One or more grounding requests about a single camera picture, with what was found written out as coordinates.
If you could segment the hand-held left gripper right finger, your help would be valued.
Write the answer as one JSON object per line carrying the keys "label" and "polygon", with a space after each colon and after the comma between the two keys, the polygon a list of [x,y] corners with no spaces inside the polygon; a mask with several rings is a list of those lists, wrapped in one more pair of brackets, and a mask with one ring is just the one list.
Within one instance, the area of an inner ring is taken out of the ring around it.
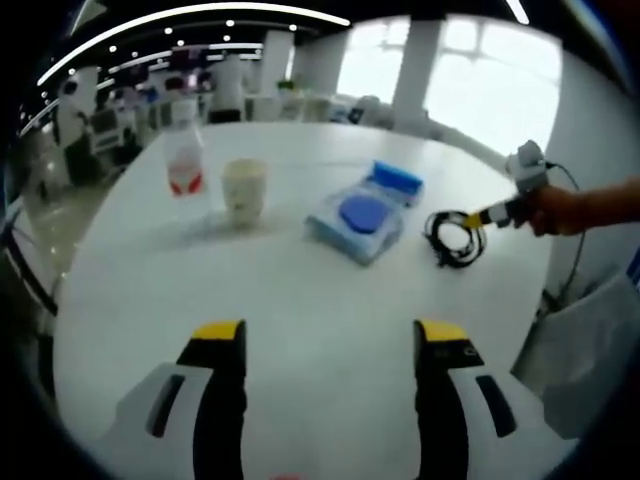
{"label": "hand-held left gripper right finger", "polygon": [[555,433],[539,400],[456,324],[413,323],[421,479],[543,479]]}

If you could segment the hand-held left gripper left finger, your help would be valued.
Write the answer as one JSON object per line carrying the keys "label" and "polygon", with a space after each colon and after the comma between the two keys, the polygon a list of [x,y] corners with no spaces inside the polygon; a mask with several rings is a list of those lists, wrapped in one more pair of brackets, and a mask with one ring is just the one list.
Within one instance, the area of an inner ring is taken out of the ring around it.
{"label": "hand-held left gripper left finger", "polygon": [[196,329],[177,360],[162,363],[116,406],[97,443],[117,479],[241,479],[247,408],[247,326]]}

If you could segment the person's right hand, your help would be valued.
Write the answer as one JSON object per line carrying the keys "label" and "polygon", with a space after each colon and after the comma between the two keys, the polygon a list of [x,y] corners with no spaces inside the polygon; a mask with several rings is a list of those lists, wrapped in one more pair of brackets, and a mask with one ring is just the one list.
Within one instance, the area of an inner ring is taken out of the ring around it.
{"label": "person's right hand", "polygon": [[586,230],[581,213],[582,195],[554,186],[529,194],[525,203],[527,223],[536,237],[573,236]]}

